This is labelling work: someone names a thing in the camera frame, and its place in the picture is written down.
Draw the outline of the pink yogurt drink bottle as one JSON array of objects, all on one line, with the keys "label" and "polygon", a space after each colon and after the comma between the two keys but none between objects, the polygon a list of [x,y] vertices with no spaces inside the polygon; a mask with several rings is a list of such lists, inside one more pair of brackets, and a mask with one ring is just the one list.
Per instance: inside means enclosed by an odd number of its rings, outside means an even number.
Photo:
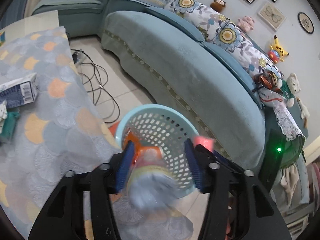
[{"label": "pink yogurt drink bottle", "polygon": [[126,185],[130,204],[139,212],[151,213],[172,207],[178,195],[178,183],[162,159],[142,154],[132,165]]}]

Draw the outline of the grey scallop pattern tablecloth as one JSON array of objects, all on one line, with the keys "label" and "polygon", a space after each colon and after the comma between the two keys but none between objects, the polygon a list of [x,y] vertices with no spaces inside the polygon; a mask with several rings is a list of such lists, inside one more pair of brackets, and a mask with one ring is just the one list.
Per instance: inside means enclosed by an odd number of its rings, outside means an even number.
[{"label": "grey scallop pattern tablecloth", "polygon": [[63,27],[1,47],[1,83],[30,74],[37,98],[19,108],[1,145],[1,207],[24,238],[67,171],[91,171],[120,151],[76,71]]}]

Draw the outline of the red snack wrapper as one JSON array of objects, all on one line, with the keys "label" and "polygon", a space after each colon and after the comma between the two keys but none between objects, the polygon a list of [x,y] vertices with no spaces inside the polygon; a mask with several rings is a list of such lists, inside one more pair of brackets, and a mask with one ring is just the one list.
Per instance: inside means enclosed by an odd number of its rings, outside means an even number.
[{"label": "red snack wrapper", "polygon": [[125,148],[129,141],[133,142],[133,144],[135,146],[135,154],[134,154],[133,159],[132,159],[132,164],[133,165],[135,165],[135,163],[137,162],[138,158],[144,153],[153,154],[158,159],[162,159],[164,157],[164,153],[163,153],[163,150],[162,150],[161,147],[143,146],[143,144],[142,144],[141,140],[139,139],[139,137],[137,137],[135,135],[135,133],[133,133],[131,131],[131,129],[128,129],[125,132],[124,138],[122,140],[122,148]]}]

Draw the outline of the small teal packet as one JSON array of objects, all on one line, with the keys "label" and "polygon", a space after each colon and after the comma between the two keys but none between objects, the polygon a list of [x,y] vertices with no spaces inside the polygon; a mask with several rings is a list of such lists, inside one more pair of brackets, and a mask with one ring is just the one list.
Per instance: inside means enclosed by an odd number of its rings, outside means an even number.
[{"label": "small teal packet", "polygon": [[7,118],[4,120],[4,125],[1,132],[1,143],[7,144],[11,142],[17,120],[20,118],[19,111],[8,112]]}]

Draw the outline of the blue white milk carton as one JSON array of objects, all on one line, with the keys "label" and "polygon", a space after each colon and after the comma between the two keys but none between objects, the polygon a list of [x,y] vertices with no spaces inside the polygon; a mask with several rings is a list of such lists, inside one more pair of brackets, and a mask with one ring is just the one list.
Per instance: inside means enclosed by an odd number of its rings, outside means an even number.
[{"label": "blue white milk carton", "polygon": [[33,103],[39,93],[37,85],[36,73],[1,84],[1,103],[6,101],[7,108],[16,108]]}]

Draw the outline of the light blue plastic basket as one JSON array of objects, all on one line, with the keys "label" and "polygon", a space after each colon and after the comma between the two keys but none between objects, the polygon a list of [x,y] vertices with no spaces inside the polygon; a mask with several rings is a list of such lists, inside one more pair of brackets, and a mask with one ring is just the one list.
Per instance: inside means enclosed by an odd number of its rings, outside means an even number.
[{"label": "light blue plastic basket", "polygon": [[178,198],[191,194],[195,187],[184,153],[184,142],[199,135],[192,123],[178,111],[159,104],[141,105],[129,111],[120,121],[116,143],[126,145],[132,133],[143,146],[160,147],[167,168],[178,184]]}]

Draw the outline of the white teddy bear plush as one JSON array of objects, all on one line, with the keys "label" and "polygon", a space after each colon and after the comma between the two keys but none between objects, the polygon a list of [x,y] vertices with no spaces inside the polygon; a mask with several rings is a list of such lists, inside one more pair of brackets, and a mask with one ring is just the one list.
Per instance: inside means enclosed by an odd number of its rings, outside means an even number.
[{"label": "white teddy bear plush", "polygon": [[301,109],[300,117],[304,121],[304,128],[307,128],[310,113],[302,100],[296,97],[296,95],[301,91],[297,75],[295,73],[291,73],[286,81],[282,81],[282,86],[280,89],[283,93],[283,97],[286,98],[286,106],[288,108],[291,108],[294,105],[295,101],[298,102]]}]

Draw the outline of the yellow pikachu plush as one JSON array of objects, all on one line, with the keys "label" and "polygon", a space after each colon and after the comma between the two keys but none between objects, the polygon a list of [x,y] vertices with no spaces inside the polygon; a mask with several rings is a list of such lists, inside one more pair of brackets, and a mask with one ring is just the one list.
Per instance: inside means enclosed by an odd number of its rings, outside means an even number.
[{"label": "yellow pikachu plush", "polygon": [[289,52],[280,45],[277,35],[274,35],[274,44],[269,46],[267,55],[274,64],[284,62],[284,58],[289,56]]}]

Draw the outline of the teal blue sofa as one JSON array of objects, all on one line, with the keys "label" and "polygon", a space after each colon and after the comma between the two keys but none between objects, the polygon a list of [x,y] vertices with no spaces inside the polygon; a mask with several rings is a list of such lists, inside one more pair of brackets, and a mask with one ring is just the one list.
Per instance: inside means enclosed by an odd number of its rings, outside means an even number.
[{"label": "teal blue sofa", "polygon": [[71,37],[97,35],[120,65],[161,105],[215,139],[215,148],[255,168],[281,210],[309,202],[302,148],[307,133],[284,105],[271,107],[261,84],[282,81],[270,70],[251,77],[222,48],[206,42],[166,0],[42,0],[33,14],[56,10]]}]

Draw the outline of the colourful puzzle cube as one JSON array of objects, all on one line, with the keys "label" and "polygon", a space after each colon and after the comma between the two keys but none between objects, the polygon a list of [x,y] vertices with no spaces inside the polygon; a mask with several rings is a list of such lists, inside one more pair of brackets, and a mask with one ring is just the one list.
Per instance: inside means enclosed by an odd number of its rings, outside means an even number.
[{"label": "colourful puzzle cube", "polygon": [[0,33],[0,46],[2,46],[5,42],[5,32]]}]

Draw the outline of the floral long cushion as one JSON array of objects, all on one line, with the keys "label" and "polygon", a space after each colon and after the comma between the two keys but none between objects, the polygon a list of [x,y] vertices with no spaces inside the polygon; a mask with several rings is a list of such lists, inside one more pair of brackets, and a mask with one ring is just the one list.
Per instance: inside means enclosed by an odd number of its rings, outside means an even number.
[{"label": "floral long cushion", "polygon": [[282,79],[282,72],[229,18],[197,0],[169,0],[164,9],[195,26],[206,42],[217,45],[233,57],[251,77],[263,70]]}]

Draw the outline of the pink plush toy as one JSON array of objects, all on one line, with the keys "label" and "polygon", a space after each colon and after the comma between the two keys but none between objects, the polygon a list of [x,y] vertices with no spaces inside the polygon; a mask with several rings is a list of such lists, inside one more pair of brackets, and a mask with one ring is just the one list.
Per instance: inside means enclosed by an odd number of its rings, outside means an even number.
[{"label": "pink plush toy", "polygon": [[255,21],[249,16],[244,16],[242,19],[238,19],[237,26],[245,33],[249,33],[254,30]]}]

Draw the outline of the round black framed picture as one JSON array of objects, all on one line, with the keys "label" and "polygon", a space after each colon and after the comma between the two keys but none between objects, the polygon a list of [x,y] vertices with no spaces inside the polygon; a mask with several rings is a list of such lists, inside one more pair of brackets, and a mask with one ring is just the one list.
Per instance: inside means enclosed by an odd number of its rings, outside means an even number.
[{"label": "round black framed picture", "polygon": [[304,12],[298,13],[298,22],[300,23],[300,26],[304,29],[305,32],[307,32],[308,34],[313,34],[314,32],[313,22],[306,13]]}]

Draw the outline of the brown monkey plush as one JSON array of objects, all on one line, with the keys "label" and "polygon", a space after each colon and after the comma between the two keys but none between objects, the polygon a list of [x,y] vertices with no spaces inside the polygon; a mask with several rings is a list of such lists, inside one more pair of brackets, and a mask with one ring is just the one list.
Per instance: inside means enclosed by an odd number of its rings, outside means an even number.
[{"label": "brown monkey plush", "polygon": [[223,0],[213,0],[213,2],[210,4],[210,7],[213,10],[221,13],[224,10],[224,8],[226,7],[226,3]]}]

